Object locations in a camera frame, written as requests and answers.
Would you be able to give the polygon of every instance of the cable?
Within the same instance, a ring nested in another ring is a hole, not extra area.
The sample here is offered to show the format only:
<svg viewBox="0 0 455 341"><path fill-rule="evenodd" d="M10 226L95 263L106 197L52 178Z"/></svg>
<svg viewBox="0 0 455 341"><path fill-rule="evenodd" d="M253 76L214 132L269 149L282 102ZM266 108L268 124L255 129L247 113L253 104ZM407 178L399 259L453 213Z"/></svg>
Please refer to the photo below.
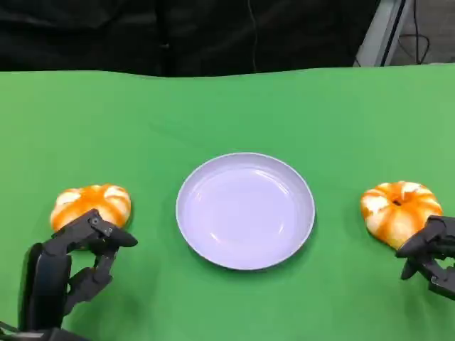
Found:
<svg viewBox="0 0 455 341"><path fill-rule="evenodd" d="M415 55L413 56L404 46L403 44L401 43L400 39L401 38L409 38L409 37L415 37L416 35L414 33L411 33L411 34L402 34L399 38L398 38L398 45L401 47L401 49L411 58L411 59L415 59L417 61L417 65L422 65L422 64L425 64L425 58L427 57L427 54L428 54L428 51L429 51L429 48L431 46L430 44L430 39L424 35L424 34L419 34L417 36L417 40L419 40L420 38L423 38L425 39L425 41L427 42L427 46L425 47L425 50L424 50L424 53L422 55L422 57L418 56L418 55Z"/></svg>
<svg viewBox="0 0 455 341"><path fill-rule="evenodd" d="M414 0L412 7L412 15L414 16L414 28L415 28L415 63L419 65L419 24L417 22L417 0Z"/></svg>
<svg viewBox="0 0 455 341"><path fill-rule="evenodd" d="M258 39L257 22L255 19L255 15L253 14L253 9L251 7L251 0L247 0L247 5L248 5L248 12L250 13L251 22L253 25L253 31L255 32L255 41L252 46L252 56L251 57L252 57L253 72L257 73L257 66L256 66L256 50L257 50L257 39Z"/></svg>

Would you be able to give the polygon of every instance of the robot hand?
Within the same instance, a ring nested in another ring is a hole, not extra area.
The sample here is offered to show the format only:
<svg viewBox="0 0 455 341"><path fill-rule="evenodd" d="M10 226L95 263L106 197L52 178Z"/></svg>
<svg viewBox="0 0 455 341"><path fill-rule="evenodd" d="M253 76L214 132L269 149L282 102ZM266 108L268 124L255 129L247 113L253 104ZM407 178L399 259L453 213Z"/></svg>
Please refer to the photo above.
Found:
<svg viewBox="0 0 455 341"><path fill-rule="evenodd" d="M455 300L455 268L442 268L437 259L455 258L455 218L430 216L424 229L397 250L407 258L401 279L420 272L429 281L429 290Z"/></svg>
<svg viewBox="0 0 455 341"><path fill-rule="evenodd" d="M91 301L112 281L110 269L119 248L136 244L132 235L103 220L97 210L91 210L48 241L33 245L23 276L19 330L60 328L63 317L77 303ZM95 264L70 277L69 254L76 249L89 249L95 254Z"/></svg>

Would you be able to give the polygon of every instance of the black curtain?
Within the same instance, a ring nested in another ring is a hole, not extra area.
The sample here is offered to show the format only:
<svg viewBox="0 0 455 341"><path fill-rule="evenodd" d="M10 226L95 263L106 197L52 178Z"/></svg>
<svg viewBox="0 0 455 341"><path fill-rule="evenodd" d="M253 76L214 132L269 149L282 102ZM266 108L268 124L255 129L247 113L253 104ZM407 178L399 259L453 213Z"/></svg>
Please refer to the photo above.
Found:
<svg viewBox="0 0 455 341"><path fill-rule="evenodd" d="M0 70L203 76L351 66L378 0L3 0Z"/></svg>

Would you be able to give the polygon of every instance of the white plate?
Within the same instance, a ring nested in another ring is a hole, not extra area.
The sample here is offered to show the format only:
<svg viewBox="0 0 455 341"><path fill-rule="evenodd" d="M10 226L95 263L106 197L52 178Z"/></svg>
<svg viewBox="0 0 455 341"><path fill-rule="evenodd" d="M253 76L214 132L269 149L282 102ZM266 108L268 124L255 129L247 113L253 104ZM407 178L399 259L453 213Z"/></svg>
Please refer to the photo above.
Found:
<svg viewBox="0 0 455 341"><path fill-rule="evenodd" d="M188 244L221 266L255 270L294 254L314 223L305 180L287 164L257 153L214 158L193 171L177 198Z"/></svg>

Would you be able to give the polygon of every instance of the orange glazed bun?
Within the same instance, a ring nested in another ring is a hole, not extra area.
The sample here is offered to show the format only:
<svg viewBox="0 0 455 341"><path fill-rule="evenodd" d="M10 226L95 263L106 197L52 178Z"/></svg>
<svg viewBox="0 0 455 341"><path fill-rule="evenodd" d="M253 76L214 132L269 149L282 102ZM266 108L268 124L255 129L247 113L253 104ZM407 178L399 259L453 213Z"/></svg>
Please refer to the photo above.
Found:
<svg viewBox="0 0 455 341"><path fill-rule="evenodd" d="M58 231L94 208L102 219L123 227L131 214L131 200L124 188L110 184L70 188L57 197L50 214L50 225Z"/></svg>
<svg viewBox="0 0 455 341"><path fill-rule="evenodd" d="M360 208L368 231L399 249L424 228L428 216L442 215L434 194L418 183L382 183L363 193Z"/></svg>

